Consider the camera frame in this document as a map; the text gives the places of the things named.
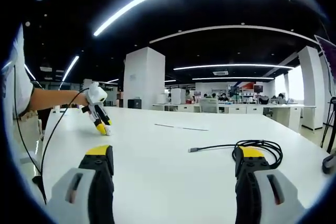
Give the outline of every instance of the desk drawer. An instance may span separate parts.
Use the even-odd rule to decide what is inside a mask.
[[[264,108],[263,107],[259,107],[259,106],[251,106],[251,107],[247,107],[246,113],[247,114],[262,114],[263,113]]]
[[[229,107],[229,114],[246,114],[246,107]]]
[[[190,105],[179,105],[178,110],[180,112],[194,112],[194,106]]]

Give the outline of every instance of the person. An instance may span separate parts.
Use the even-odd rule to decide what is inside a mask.
[[[285,96],[283,94],[278,95],[279,104],[286,104]]]
[[[229,98],[226,96],[225,93],[223,93],[223,94],[218,98],[218,100],[223,101],[223,102],[228,102],[228,101],[229,101]]]
[[[190,95],[190,90],[189,89],[185,90],[185,100],[186,101],[194,101],[194,98]]]

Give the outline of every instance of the floor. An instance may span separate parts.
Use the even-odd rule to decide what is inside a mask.
[[[324,133],[324,128],[316,130],[315,132],[312,132],[311,130],[302,127],[300,130],[300,134],[307,138],[308,140],[315,143],[317,146],[320,146],[322,136]],[[39,130],[38,130],[38,124],[37,124],[37,118],[31,118],[28,119],[25,122],[20,122],[20,129],[24,138],[24,141],[26,143],[26,146],[32,154],[36,155],[37,160],[40,162],[42,157],[42,145],[43,143],[39,140]],[[329,127],[327,136],[324,141],[323,149],[327,150],[330,137],[331,137],[331,131],[332,128]],[[20,134],[18,132],[17,123],[14,122],[14,139],[19,145],[19,149],[21,153],[25,153],[25,149],[23,147],[22,141],[20,139]],[[333,148],[336,149],[336,141],[334,142]],[[23,173],[27,176],[28,179],[32,179],[34,176],[38,175],[38,172],[36,168],[33,166],[32,163],[27,163],[22,165]]]

